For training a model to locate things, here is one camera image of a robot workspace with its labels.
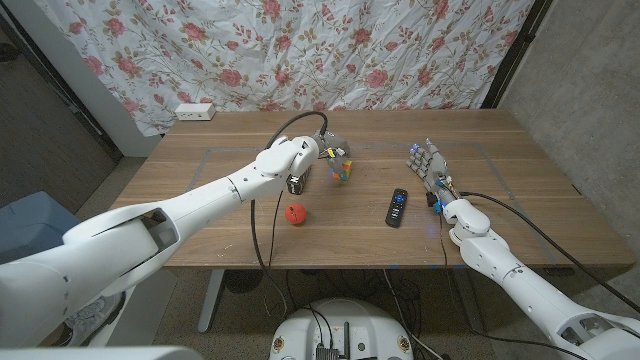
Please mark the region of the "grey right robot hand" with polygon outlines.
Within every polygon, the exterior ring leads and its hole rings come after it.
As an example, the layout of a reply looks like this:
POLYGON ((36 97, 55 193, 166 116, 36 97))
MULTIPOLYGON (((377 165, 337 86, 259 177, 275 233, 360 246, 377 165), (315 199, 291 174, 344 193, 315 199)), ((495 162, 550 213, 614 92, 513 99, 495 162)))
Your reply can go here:
POLYGON ((426 139, 424 146, 413 145, 406 165, 422 180, 430 206, 444 208, 458 199, 446 160, 429 139, 426 139))

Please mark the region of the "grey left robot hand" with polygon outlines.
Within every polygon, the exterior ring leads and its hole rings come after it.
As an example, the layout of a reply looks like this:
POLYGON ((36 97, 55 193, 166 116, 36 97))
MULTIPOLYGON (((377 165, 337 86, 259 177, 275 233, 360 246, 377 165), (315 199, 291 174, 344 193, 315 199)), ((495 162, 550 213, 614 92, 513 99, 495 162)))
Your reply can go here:
POLYGON ((312 138, 319 148, 319 159, 325 159, 329 167, 336 173, 343 169, 345 160, 351 158, 351 149, 348 142, 334 133, 327 131, 323 135, 317 130, 312 138))

